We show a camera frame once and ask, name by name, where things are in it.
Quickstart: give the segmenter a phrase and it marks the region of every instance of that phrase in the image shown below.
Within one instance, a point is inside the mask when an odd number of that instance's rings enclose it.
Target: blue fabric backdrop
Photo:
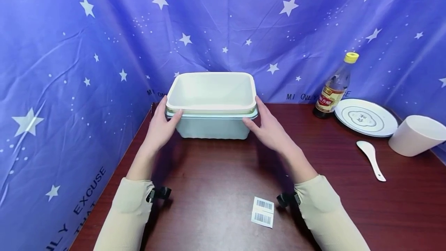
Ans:
[[[356,51],[348,97],[446,124],[445,6],[1,0],[1,249],[67,250],[151,102],[185,72],[249,72],[264,101],[308,103]]]

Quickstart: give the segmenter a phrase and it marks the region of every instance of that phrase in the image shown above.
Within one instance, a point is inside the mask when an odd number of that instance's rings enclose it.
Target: wooden table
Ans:
[[[315,118],[312,105],[267,106],[328,178],[373,251],[446,250],[446,166],[431,152],[400,156],[386,139],[362,136],[334,118]],[[93,249],[149,121],[144,121],[71,251]],[[358,140],[375,145],[387,182],[376,180],[355,145]],[[279,193],[293,190],[278,157],[253,134],[247,140],[210,140],[182,139],[176,133],[159,155],[153,180],[172,189],[171,201],[153,206],[141,250],[320,250],[296,205],[276,209],[273,229],[250,222],[254,196],[277,204]]]

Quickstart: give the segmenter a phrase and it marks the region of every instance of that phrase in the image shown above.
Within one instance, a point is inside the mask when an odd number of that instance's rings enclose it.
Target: stacked containers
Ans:
[[[257,117],[256,87],[243,72],[196,72],[175,78],[167,94],[166,116],[183,110],[177,131],[183,138],[246,139],[242,118]]]

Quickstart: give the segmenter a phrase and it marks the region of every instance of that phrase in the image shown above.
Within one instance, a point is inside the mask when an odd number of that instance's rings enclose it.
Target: black clip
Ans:
[[[297,193],[294,192],[294,194],[289,193],[282,193],[277,197],[277,200],[279,202],[279,205],[283,208],[287,207],[288,204],[290,204],[291,201],[296,200],[294,197]]]
[[[147,196],[147,202],[153,202],[155,199],[167,200],[170,196],[172,189],[167,187],[161,187],[159,189],[154,188]]]

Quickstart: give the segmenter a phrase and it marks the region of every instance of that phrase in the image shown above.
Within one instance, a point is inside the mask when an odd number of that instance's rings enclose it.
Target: beige cup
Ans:
[[[408,116],[389,140],[396,153],[412,157],[446,141],[446,127],[427,116]]]

